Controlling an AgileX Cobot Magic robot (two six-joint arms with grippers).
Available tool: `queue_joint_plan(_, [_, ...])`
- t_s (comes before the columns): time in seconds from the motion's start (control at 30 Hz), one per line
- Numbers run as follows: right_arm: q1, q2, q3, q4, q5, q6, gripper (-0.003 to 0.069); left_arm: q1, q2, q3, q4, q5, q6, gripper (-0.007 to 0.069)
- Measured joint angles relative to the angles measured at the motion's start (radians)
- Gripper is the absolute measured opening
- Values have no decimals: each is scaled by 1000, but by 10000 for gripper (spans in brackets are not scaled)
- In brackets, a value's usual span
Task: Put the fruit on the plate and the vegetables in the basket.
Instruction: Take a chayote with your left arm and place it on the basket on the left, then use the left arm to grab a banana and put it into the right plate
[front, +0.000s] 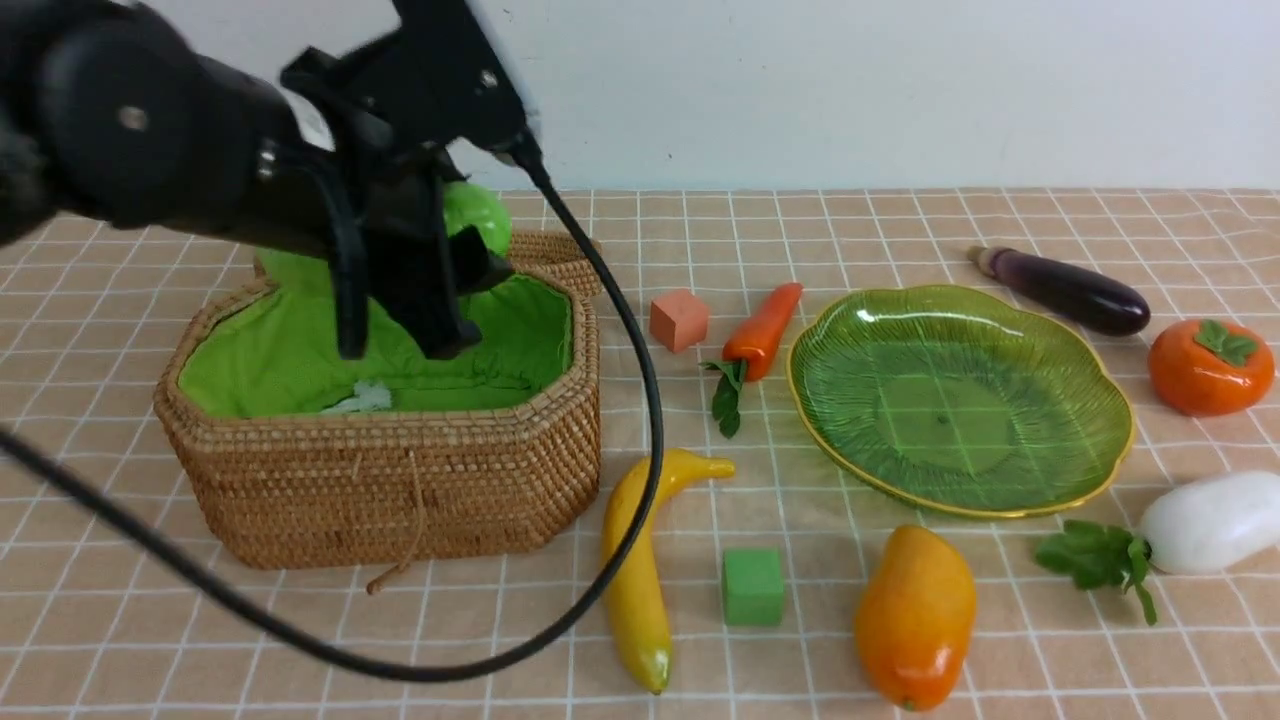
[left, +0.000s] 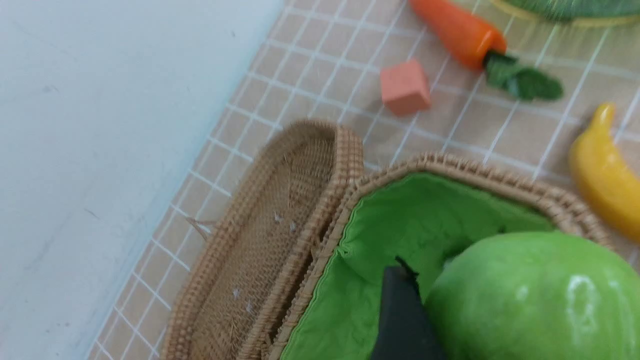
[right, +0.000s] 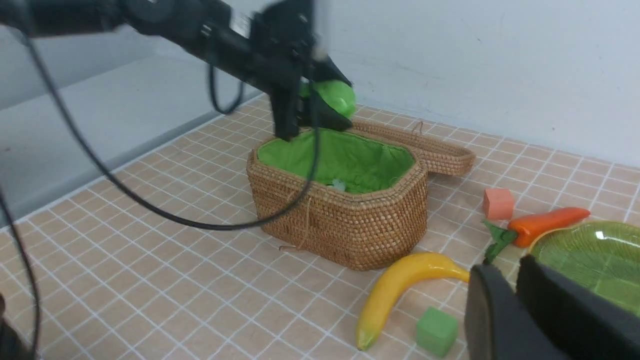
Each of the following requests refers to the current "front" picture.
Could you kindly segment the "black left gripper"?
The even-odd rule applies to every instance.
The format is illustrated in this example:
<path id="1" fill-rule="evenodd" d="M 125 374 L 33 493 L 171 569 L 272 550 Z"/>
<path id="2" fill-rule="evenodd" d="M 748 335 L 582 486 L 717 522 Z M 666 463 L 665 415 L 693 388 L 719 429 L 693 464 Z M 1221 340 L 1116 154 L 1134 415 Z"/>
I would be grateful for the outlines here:
<path id="1" fill-rule="evenodd" d="M 448 147 L 495 156 L 531 136 L 531 113 L 471 1 L 398 1 L 393 31 L 332 56 L 302 51 L 280 82 L 337 132 L 337 159 L 362 240 L 338 240 L 342 311 L 374 300 L 431 360 L 481 333 L 460 300 L 488 291 L 509 264 L 475 231 L 445 228 L 444 190 L 460 178 Z"/>

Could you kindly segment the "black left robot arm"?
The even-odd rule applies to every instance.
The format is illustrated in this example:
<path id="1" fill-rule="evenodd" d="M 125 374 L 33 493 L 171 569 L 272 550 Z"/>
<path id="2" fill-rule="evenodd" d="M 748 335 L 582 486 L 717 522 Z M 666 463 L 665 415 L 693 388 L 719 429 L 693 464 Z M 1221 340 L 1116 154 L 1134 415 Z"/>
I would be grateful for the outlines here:
<path id="1" fill-rule="evenodd" d="M 372 306 L 430 359 L 476 345 L 460 299 L 511 274 L 448 231 L 458 140 L 509 160 L 536 120 L 468 1 L 398 1 L 339 56 L 275 83 L 196 53 L 141 1 L 3 4 L 3 242 L 68 211 L 315 258 L 335 346 L 365 355 Z"/>

